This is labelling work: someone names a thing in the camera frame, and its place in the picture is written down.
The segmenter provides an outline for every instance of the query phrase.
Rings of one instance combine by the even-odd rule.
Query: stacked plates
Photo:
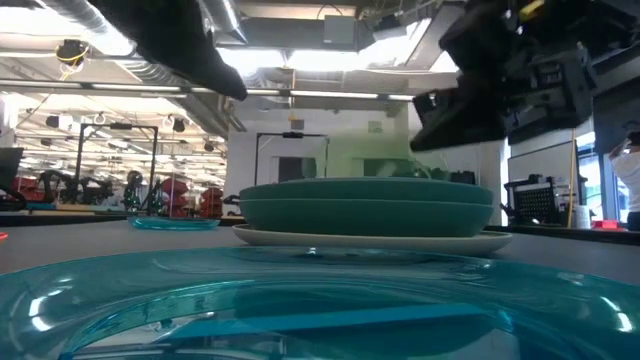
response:
[[[496,243],[499,238],[504,246],[509,239],[481,234],[493,214],[493,194],[473,185],[418,178],[307,179],[248,188],[240,199],[250,227],[238,227],[236,234],[255,245],[354,247],[356,242],[425,250],[433,248],[428,241]],[[256,240],[256,231],[264,236]],[[438,252],[447,247],[438,246]],[[457,254],[468,253],[460,251],[461,243],[455,247]]]

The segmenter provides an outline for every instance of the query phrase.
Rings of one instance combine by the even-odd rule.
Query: gray table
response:
[[[0,229],[0,274],[94,256],[242,246],[231,228],[207,232],[143,231],[126,221]],[[640,285],[640,247],[515,234],[494,259],[598,275]]]

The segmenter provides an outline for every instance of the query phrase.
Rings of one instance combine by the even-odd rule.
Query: green blurred object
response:
[[[240,191],[240,200],[260,199],[378,199],[491,205],[493,193],[475,185],[414,177],[305,179]]]
[[[242,200],[240,208],[256,230],[396,237],[475,236],[493,214],[491,205],[401,200]]]

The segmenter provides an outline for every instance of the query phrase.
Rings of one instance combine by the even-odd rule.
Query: teal plate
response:
[[[412,178],[320,178],[254,186],[241,200],[368,199],[444,201],[491,205],[493,193],[480,186]]]
[[[240,208],[256,230],[393,237],[470,237],[493,214],[489,205],[395,200],[242,200]]]
[[[0,358],[638,359],[640,289],[514,262],[318,247],[0,276]]]
[[[130,217],[129,223],[137,229],[171,230],[171,231],[201,231],[213,230],[220,220],[209,219],[166,219],[157,217]]]

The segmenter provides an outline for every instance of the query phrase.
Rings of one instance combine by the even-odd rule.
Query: ceiling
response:
[[[80,67],[70,69],[63,65],[54,54],[54,50],[61,45],[63,40],[80,39],[92,45],[95,34],[89,33],[80,23],[70,22],[49,9],[40,8],[37,3],[39,1],[0,0],[0,78],[47,81],[64,78],[65,81],[88,83],[143,84],[140,78],[134,76],[127,67],[123,66],[124,60],[130,62],[135,59],[109,57],[110,54],[101,53],[96,47],[90,47],[87,58]],[[265,26],[266,24],[278,31],[284,31],[279,34],[274,30],[272,33],[274,38],[271,40],[280,43],[286,43],[292,38],[306,41],[314,36],[322,36],[323,31],[314,33],[309,30],[304,34],[297,33],[292,37],[287,29],[301,24],[296,21],[305,22],[303,24],[313,24],[309,27],[305,25],[305,29],[323,29],[326,15],[340,15],[341,12],[344,18],[351,18],[360,24],[363,21],[369,21],[377,13],[384,13],[389,9],[399,9],[402,3],[402,1],[365,0],[331,2],[316,0],[310,4],[284,0],[236,1],[241,27],[246,25],[249,29],[251,26]],[[403,6],[416,6],[419,3],[421,2],[405,1]],[[387,42],[386,47],[379,47],[376,51],[371,50],[374,49],[373,47],[369,48],[369,55],[375,52],[374,55],[383,58],[384,61],[381,61],[381,64],[368,64],[366,69],[363,67],[341,69],[338,66],[334,71],[326,71],[331,69],[309,70],[304,66],[297,70],[280,67],[264,68],[260,65],[251,69],[252,71],[247,74],[245,81],[247,86],[251,88],[295,88],[310,91],[407,95],[454,86],[455,69],[445,69],[447,71],[444,73],[429,72],[433,62],[441,54],[437,43],[435,43],[436,40],[432,39],[433,36],[430,35],[431,32],[438,30],[433,26],[434,21],[437,20],[437,13],[431,15],[434,17],[433,19],[423,17],[423,19],[416,19],[417,22],[411,22],[413,25],[408,24],[407,29],[410,31],[408,31],[406,38],[403,38],[402,43]],[[418,29],[420,21],[425,20],[426,22],[422,23],[423,28]],[[286,35],[285,38],[275,38],[283,35]],[[371,31],[365,35],[371,37]],[[429,46],[425,47],[424,42],[427,41],[425,39],[431,39],[428,40]],[[270,41],[266,37],[256,37],[254,42],[251,36],[247,40],[248,43],[243,47],[228,45],[228,51],[264,50],[264,42]],[[353,44],[353,46],[362,47],[361,45]],[[227,47],[224,43],[218,46],[220,48]],[[295,51],[305,50],[305,48],[280,47],[269,50],[277,50],[282,54],[285,60],[282,65],[287,66],[289,61],[294,59]],[[366,53],[362,49],[354,48],[354,50],[356,51],[340,51],[340,53],[358,55],[357,50],[361,50],[358,56]],[[415,61],[422,56],[420,51],[436,51],[437,54],[431,56],[430,63],[420,63]],[[397,57],[400,56],[398,55],[400,53],[402,56],[406,56],[406,60],[397,63]],[[241,69],[243,64],[240,62],[244,61],[243,59],[242,57],[231,57],[225,58],[225,61]],[[337,61],[337,63],[344,65],[344,61]],[[194,182],[221,184],[226,175],[224,138],[230,130],[247,130],[242,124],[242,119],[235,119],[228,113],[230,108],[224,105],[227,103],[226,100],[216,94],[189,95],[188,101],[142,93],[136,96],[130,94],[107,96],[87,95],[80,92],[78,94],[56,94],[55,91],[29,92],[25,90],[18,93],[6,93],[2,96],[11,99],[11,102],[19,108],[16,130],[17,144],[27,149],[29,160],[23,165],[24,169],[29,169],[33,173],[51,167],[52,164],[55,164],[58,169],[73,171],[75,151],[78,146],[79,124],[83,122],[101,123],[104,120],[107,125],[123,122],[157,126],[160,140],[158,154],[161,156],[156,171],[170,172],[175,170],[189,176]],[[393,108],[394,103],[348,98],[296,98],[294,101],[290,101],[289,98],[250,97],[245,102],[236,102],[234,107],[236,109],[257,108],[262,112],[268,112],[270,109],[288,109],[292,105],[296,109],[389,111],[390,108]],[[64,119],[65,124],[68,122],[72,124],[65,125],[65,128],[47,127],[45,121],[50,116],[60,116]],[[184,132],[176,133],[172,130],[174,119],[185,119]],[[87,155],[85,155],[86,160],[83,158],[82,171],[89,171],[93,174],[118,173],[124,172],[125,169],[137,168],[148,172],[150,167],[149,153],[152,146],[150,141],[145,141],[145,139],[151,136],[150,131],[142,130],[122,133],[104,128],[100,132],[93,132],[92,139],[88,140],[84,146],[84,152]],[[42,139],[44,137],[48,137],[47,139],[52,143],[49,145],[45,142],[43,145]],[[129,140],[128,149],[114,150],[113,146],[108,146],[107,140],[121,138]],[[214,152],[204,151],[206,141],[212,141],[215,144]],[[114,157],[118,157],[117,161],[113,159],[110,161],[110,158]],[[217,168],[207,168],[203,163],[216,164]]]

